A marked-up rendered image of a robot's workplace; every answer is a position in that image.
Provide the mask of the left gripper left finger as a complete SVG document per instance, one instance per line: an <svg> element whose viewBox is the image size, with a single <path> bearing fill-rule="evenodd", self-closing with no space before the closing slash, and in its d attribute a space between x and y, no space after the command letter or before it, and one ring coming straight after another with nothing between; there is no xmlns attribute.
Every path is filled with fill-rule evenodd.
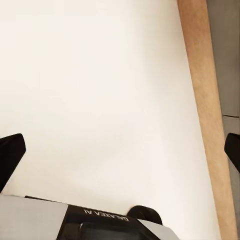
<svg viewBox="0 0 240 240"><path fill-rule="evenodd" d="M0 138L0 194L25 153L22 133Z"/></svg>

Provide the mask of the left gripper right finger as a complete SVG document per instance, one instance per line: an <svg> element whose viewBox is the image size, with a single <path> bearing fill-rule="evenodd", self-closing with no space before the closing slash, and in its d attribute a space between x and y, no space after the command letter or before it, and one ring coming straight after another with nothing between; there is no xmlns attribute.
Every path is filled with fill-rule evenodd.
<svg viewBox="0 0 240 240"><path fill-rule="evenodd" d="M224 145L226 155L240 172L240 134L230 132Z"/></svg>

